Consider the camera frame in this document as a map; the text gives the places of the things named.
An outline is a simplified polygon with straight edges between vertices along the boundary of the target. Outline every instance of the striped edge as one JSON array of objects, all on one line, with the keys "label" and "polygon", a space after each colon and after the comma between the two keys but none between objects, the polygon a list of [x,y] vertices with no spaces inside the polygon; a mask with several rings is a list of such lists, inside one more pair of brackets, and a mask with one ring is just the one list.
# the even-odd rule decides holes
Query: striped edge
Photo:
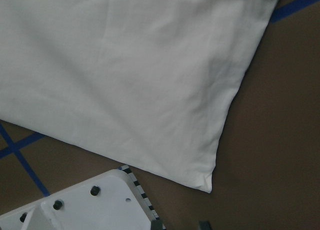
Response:
[{"label": "striped edge", "polygon": [[[135,184],[135,186],[137,187],[137,189],[139,190],[142,198],[144,199],[144,201],[146,202],[146,204],[148,205],[150,211],[153,213],[154,217],[159,220],[159,215],[157,214],[156,210],[154,209],[154,207],[152,206],[149,198],[147,197],[146,193],[144,192],[143,188],[141,187],[140,183],[138,182],[136,176],[132,173],[130,167],[128,165],[124,165],[118,168],[119,170],[124,171],[126,174],[129,175],[130,179],[133,181],[133,183]],[[162,225],[162,230],[167,230],[165,225]]]}]

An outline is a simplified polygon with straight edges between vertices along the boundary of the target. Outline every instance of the white fabric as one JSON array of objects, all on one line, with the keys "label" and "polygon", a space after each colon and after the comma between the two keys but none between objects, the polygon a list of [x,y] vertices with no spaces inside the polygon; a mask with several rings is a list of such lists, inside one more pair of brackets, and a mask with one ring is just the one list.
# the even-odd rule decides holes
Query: white fabric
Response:
[{"label": "white fabric", "polygon": [[210,192],[277,0],[0,0],[0,118]]}]

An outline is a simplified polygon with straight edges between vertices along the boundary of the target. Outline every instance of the brown floor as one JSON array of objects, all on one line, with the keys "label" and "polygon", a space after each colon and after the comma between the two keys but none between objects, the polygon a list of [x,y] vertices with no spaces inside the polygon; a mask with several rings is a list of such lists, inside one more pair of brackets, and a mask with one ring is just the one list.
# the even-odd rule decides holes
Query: brown floor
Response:
[{"label": "brown floor", "polygon": [[[201,219],[215,230],[320,229],[319,56],[320,3],[268,26],[229,110],[211,194],[132,167],[168,230]],[[33,134],[0,123],[14,142]],[[122,165],[50,137],[21,153],[50,193]],[[41,197],[13,154],[0,159],[0,214]]]}]

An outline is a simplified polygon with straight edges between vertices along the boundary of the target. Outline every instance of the black screw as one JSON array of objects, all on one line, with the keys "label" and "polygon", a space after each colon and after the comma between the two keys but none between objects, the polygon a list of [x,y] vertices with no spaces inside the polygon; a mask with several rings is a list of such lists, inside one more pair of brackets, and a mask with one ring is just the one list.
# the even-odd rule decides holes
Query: black screw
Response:
[{"label": "black screw", "polygon": [[26,219],[27,213],[25,212],[24,214],[22,214],[22,216],[20,217],[20,221],[24,222]]},{"label": "black screw", "polygon": [[53,204],[55,210],[60,210],[64,203],[61,200],[56,200]]},{"label": "black screw", "polygon": [[100,187],[98,186],[93,186],[90,191],[92,196],[97,196],[99,192],[100,192]]}]

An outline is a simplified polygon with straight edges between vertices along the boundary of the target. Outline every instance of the blue tape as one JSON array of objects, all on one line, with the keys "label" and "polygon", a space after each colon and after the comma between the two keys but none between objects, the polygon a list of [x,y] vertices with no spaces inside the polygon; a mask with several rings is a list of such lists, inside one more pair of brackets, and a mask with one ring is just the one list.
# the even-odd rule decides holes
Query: blue tape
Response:
[{"label": "blue tape", "polygon": [[28,136],[25,139],[22,139],[16,143],[14,143],[9,136],[9,134],[6,132],[4,127],[0,124],[0,135],[4,138],[6,143],[8,144],[8,147],[0,151],[0,159],[14,153],[23,168],[26,170],[28,175],[31,177],[31,179],[34,181],[34,183],[37,185],[37,187],[40,189],[40,191],[43,193],[44,196],[49,196],[50,193],[47,190],[47,188],[43,185],[43,183],[40,181],[40,179],[37,177],[36,173],[32,170],[31,166],[28,164],[27,160],[24,158],[24,156],[21,154],[20,149],[28,146],[29,144],[38,141],[39,139],[45,137],[44,135],[40,133],[34,133],[31,136]]},{"label": "blue tape", "polygon": [[282,20],[285,17],[288,17],[294,14],[297,11],[300,11],[320,0],[295,0],[279,9],[276,9],[270,19],[271,23],[275,23],[277,21]]},{"label": "blue tape", "polygon": [[19,162],[23,166],[23,168],[26,170],[26,172],[29,174],[31,179],[35,182],[37,187],[40,189],[40,191],[43,193],[44,196],[49,196],[50,193],[47,190],[47,188],[43,185],[43,183],[40,181],[40,179],[37,177],[36,173],[32,170],[30,165],[28,164],[27,160],[22,156],[21,152],[17,151],[14,153],[15,156],[18,158]]}]

